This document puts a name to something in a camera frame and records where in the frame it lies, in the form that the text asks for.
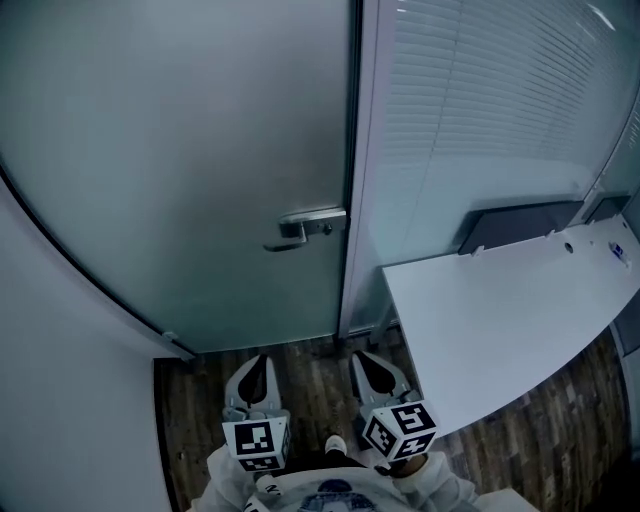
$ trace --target black pants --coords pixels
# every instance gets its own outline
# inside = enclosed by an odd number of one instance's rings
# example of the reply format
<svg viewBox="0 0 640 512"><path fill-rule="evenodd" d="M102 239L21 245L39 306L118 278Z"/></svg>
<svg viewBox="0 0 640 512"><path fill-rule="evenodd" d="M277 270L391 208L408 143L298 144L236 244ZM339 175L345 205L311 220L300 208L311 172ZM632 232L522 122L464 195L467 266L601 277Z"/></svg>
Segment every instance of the black pants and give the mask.
<svg viewBox="0 0 640 512"><path fill-rule="evenodd" d="M347 457L340 450L329 450L326 454L310 455L304 458L293 459L287 462L284 469L274 471L273 476L289 475L301 471L313 471L314 469L330 468L364 468L362 464Z"/></svg>

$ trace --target gray sweatshirt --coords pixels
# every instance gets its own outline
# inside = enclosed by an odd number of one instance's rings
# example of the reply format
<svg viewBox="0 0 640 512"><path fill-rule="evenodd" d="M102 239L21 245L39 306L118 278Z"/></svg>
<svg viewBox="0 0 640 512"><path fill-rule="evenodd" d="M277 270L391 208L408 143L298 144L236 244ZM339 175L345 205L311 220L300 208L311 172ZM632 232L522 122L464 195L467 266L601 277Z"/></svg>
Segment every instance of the gray sweatshirt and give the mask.
<svg viewBox="0 0 640 512"><path fill-rule="evenodd" d="M536 512L512 489L478 496L471 482L451 472L441 452L430 453L419 471L400 479L369 468L336 468L254 482L226 445L207 465L211 481L190 512Z"/></svg>

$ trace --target person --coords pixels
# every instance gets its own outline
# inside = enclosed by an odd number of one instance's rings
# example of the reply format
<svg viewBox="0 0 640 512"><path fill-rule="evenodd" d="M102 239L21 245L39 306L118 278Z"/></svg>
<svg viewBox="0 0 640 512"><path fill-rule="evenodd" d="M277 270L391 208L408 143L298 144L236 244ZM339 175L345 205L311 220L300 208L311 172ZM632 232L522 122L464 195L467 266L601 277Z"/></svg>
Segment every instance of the person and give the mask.
<svg viewBox="0 0 640 512"><path fill-rule="evenodd" d="M293 460L285 470L244 471L227 445L208 459L211 481L190 512L535 512L513 489L478 496L449 469L442 452L413 457L390 470L367 468L331 436L319 459Z"/></svg>

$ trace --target door lock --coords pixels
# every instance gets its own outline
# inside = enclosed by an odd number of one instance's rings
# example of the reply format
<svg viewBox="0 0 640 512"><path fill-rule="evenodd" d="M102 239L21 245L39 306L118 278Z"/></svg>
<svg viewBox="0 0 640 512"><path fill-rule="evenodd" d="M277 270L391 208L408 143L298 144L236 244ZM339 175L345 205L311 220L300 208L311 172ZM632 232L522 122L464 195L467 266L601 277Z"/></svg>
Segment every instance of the door lock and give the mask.
<svg viewBox="0 0 640 512"><path fill-rule="evenodd" d="M329 208L304 213L285 215L278 221L282 238L292 239L282 245L264 245L269 252L297 249L309 243L309 236L322 233L330 235L347 227L347 212L343 208Z"/></svg>

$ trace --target desk leg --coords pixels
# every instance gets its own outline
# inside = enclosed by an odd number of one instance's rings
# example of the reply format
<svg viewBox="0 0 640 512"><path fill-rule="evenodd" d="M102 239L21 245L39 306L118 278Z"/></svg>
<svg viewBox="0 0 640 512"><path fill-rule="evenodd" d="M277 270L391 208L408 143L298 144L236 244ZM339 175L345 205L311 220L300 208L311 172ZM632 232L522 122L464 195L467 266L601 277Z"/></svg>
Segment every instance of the desk leg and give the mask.
<svg viewBox="0 0 640 512"><path fill-rule="evenodd" d="M391 297L389 297L382 311L382 315L380 316L380 320L371 331L371 336L369 336L369 348L377 347L378 344L382 341L382 339L384 338L384 333L389 328L391 320L393 320L394 313L395 309L393 307L393 301L391 300Z"/></svg>

